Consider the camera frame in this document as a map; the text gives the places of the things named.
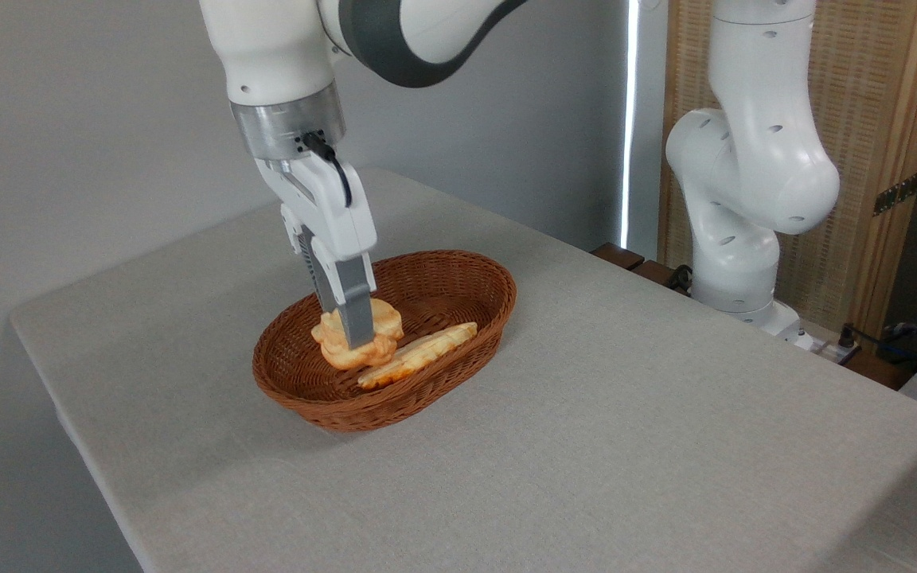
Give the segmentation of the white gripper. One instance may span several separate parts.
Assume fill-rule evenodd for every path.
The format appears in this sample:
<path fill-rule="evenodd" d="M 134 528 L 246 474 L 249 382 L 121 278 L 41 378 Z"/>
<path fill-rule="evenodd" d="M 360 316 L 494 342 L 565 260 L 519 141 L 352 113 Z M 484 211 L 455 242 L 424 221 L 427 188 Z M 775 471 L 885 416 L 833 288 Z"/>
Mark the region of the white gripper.
<path fill-rule="evenodd" d="M 257 159 L 255 164 L 283 203 L 280 213 L 292 249 L 308 268 L 322 312 L 338 312 L 347 348 L 372 342 L 371 293 L 376 283 L 365 251 L 377 243 L 377 232 L 359 174 L 343 163 L 349 183 L 345 186 L 341 171 L 315 154 L 280 163 Z M 320 264 L 313 249 L 315 237 L 335 262 Z"/>

